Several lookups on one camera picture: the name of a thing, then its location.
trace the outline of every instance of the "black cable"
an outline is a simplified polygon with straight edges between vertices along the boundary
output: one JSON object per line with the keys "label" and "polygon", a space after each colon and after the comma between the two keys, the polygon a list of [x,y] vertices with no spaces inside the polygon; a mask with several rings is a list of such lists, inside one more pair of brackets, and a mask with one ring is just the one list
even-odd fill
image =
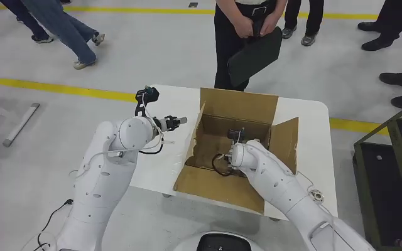
{"label": "black cable", "polygon": [[37,251],[39,248],[42,248],[46,244],[49,245],[49,247],[50,247],[50,244],[45,242],[45,243],[41,244],[39,247],[35,248],[33,251]]}
{"label": "black cable", "polygon": [[[43,231],[45,231],[45,229],[49,226],[50,220],[52,219],[53,215],[54,215],[58,210],[62,209],[63,206],[65,206],[65,205],[72,205],[72,204],[73,204],[73,200],[72,200],[72,199],[68,199],[61,207],[59,207],[59,208],[57,208],[55,211],[53,211],[53,213],[51,213],[51,215],[50,215],[50,217],[49,217],[48,223],[46,223],[46,226],[42,229],[41,233],[42,233]],[[36,251],[36,250],[38,250],[39,248],[42,248],[42,246],[48,244],[48,243],[44,243],[44,244],[40,243],[39,237],[40,237],[41,233],[38,235],[38,238],[36,239],[36,240],[38,241],[39,247],[37,247],[34,251]]]}
{"label": "black cable", "polygon": [[231,175],[231,174],[233,173],[233,171],[234,171],[233,168],[231,168],[231,170],[230,170],[228,173],[222,173],[222,172],[220,172],[220,171],[215,167],[214,162],[215,162],[215,160],[216,160],[219,156],[223,156],[223,154],[218,153],[218,154],[216,154],[216,155],[212,158],[212,167],[214,168],[214,170],[215,170],[217,173],[219,173],[219,174],[222,175],[223,177],[226,177],[226,176]]}
{"label": "black cable", "polygon": [[149,155],[158,154],[158,153],[160,153],[160,152],[162,151],[162,148],[163,148],[163,138],[162,138],[162,140],[161,140],[161,147],[160,147],[159,150],[157,150],[156,152],[143,152],[143,151],[140,151],[139,153],[142,153],[142,154],[149,154]]}

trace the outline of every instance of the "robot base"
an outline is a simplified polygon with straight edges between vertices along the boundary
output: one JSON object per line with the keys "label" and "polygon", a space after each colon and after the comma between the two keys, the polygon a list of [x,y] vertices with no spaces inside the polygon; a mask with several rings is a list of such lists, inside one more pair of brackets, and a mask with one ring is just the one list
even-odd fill
{"label": "robot base", "polygon": [[264,251],[252,240],[228,232],[203,232],[186,238],[174,251]]}

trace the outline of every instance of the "jeans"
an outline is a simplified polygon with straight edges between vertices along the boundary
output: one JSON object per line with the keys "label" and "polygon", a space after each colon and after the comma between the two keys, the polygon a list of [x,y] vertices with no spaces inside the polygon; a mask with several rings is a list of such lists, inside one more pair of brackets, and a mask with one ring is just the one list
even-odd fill
{"label": "jeans", "polygon": [[[270,1],[270,5],[267,7],[266,12],[253,16],[254,8],[261,6],[267,6],[267,3],[262,3],[261,5],[245,5],[237,4],[240,12],[252,19],[254,22],[264,21],[268,14],[272,13],[275,9],[276,1]],[[217,59],[217,72],[215,76],[215,88],[226,89],[226,90],[237,90],[243,92],[246,89],[249,80],[241,83],[240,85],[234,87],[231,84],[231,78],[229,76],[229,70],[227,67],[229,59],[235,55],[237,52],[241,51],[245,45],[246,40],[240,38],[233,24],[227,19],[226,15],[222,10],[216,5],[215,12],[215,42],[216,42],[216,59]]]}
{"label": "jeans", "polygon": [[[297,25],[302,0],[289,0],[285,13],[285,28],[294,29]],[[310,0],[310,13],[307,19],[306,36],[313,36],[320,30],[324,12],[324,0]]]}
{"label": "jeans", "polygon": [[46,29],[78,56],[79,61],[85,64],[96,61],[95,53],[87,45],[96,30],[65,13],[60,0],[22,0],[22,2]]}
{"label": "jeans", "polygon": [[381,37],[385,40],[395,40],[402,32],[402,1],[386,0],[376,21]]}
{"label": "jeans", "polygon": [[33,18],[20,0],[0,0],[14,15],[21,20],[26,27],[28,27],[33,35],[40,39],[45,40],[49,37],[46,31],[38,24],[35,18]]}

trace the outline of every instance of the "white table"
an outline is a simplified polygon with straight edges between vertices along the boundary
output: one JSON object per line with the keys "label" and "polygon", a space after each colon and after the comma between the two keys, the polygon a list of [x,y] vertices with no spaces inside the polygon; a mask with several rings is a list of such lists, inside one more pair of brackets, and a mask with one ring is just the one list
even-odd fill
{"label": "white table", "polygon": [[[182,170],[190,135],[195,128],[199,113],[200,89],[166,85],[154,85],[154,87],[159,91],[160,96],[157,102],[150,103],[147,106],[151,115],[187,117],[188,122],[173,132],[165,133],[165,140],[175,141],[174,144],[165,145],[157,155],[139,155],[138,166],[130,185],[165,195],[181,196],[213,205],[256,213],[240,206],[173,191],[173,185]],[[280,97],[273,124],[279,124],[294,117],[299,117],[297,169],[313,181],[316,189],[324,194],[323,205],[333,216],[337,216],[328,108],[317,101]],[[297,178],[304,187],[310,184],[302,175]],[[265,202],[264,215],[287,220],[284,214],[268,202]]]}

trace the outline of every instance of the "black trousers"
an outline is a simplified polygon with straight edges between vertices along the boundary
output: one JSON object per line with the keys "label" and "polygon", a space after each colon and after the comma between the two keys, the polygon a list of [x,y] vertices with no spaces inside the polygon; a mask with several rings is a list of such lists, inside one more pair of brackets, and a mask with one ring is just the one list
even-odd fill
{"label": "black trousers", "polygon": [[[302,0],[289,0],[285,13],[285,28],[294,29],[297,25]],[[310,0],[310,13],[307,19],[306,35],[313,36],[320,30],[324,12],[324,0]]]}
{"label": "black trousers", "polygon": [[[259,12],[259,14],[253,16],[253,11],[255,8],[265,6],[267,7],[265,13]],[[269,0],[261,5],[237,4],[237,7],[244,16],[252,19],[255,23],[260,21],[263,22],[265,17],[274,11],[276,1]],[[231,84],[227,63],[233,55],[245,47],[247,40],[240,38],[237,35],[233,24],[227,19],[226,15],[222,12],[218,5],[216,5],[215,12],[215,41],[216,59],[218,64],[215,76],[215,88],[244,91],[249,81],[247,80],[237,87],[233,87]]]}
{"label": "black trousers", "polygon": [[6,8],[21,20],[28,27],[33,35],[38,39],[48,38],[46,31],[38,24],[35,18],[32,17],[28,9],[20,0],[0,0]]}
{"label": "black trousers", "polygon": [[402,32],[402,1],[385,0],[376,25],[378,25],[384,39],[395,40],[399,38],[399,34]]}

